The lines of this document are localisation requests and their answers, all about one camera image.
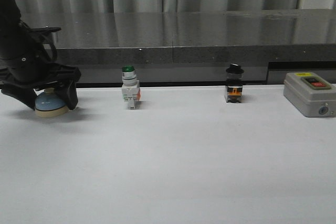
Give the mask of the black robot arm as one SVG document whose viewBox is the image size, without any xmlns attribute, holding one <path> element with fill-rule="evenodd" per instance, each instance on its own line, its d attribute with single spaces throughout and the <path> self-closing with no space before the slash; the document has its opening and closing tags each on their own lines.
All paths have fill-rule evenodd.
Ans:
<svg viewBox="0 0 336 224">
<path fill-rule="evenodd" d="M 78 104 L 77 67 L 56 62 L 57 50 L 49 35 L 59 27 L 30 28 L 21 20 L 15 0 L 1 0 L 2 94 L 35 109 L 36 91 L 52 88 L 73 110 Z"/>
</svg>

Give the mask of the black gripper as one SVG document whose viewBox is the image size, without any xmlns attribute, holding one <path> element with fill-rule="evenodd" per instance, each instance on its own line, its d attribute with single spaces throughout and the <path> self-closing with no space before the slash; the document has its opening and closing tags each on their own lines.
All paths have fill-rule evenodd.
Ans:
<svg viewBox="0 0 336 224">
<path fill-rule="evenodd" d="M 35 89 L 54 87 L 70 110 L 78 104 L 77 67 L 56 63 L 57 50 L 49 36 L 60 27 L 1 26 L 1 92 L 35 110 Z"/>
</svg>

